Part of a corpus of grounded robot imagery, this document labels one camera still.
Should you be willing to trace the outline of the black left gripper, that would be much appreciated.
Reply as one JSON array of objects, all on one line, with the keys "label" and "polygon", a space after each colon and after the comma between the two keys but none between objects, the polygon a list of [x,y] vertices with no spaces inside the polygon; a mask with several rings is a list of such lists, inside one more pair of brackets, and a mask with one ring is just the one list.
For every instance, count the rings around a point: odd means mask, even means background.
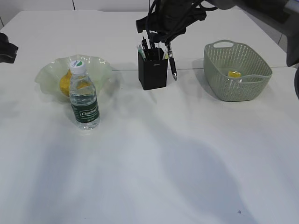
[{"label": "black left gripper", "polygon": [[18,47],[9,42],[8,36],[0,33],[0,63],[14,63]]}]

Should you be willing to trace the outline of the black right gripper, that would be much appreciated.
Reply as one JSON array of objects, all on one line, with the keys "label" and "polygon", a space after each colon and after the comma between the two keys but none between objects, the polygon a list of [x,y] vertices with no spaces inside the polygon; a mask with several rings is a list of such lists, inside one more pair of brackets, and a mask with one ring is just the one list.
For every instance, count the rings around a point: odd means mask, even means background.
[{"label": "black right gripper", "polygon": [[200,0],[155,0],[147,16],[137,20],[138,33],[146,32],[152,42],[171,42],[186,28],[206,18]]}]

